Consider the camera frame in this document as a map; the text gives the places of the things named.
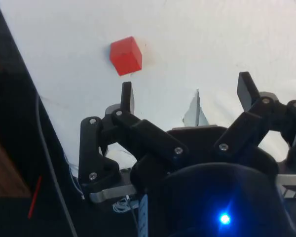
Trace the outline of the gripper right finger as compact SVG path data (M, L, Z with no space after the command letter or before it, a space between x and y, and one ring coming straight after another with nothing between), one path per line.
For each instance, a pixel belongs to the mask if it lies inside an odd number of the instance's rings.
M240 72L237 95L243 113L215 143L226 145L228 156L258 146L269 131L277 131L289 146L288 158L296 158L296 100L282 104L274 94L261 94L250 73Z

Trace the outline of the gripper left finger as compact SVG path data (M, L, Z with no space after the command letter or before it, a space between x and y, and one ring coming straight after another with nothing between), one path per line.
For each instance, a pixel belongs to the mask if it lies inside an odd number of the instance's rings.
M106 157L118 143L137 160L130 182L137 192L154 187L169 172L182 168L188 148L178 139L134 115L132 84L122 85L119 106L104 118L88 117L80 124L78 181L84 192L97 192L121 181L119 164Z

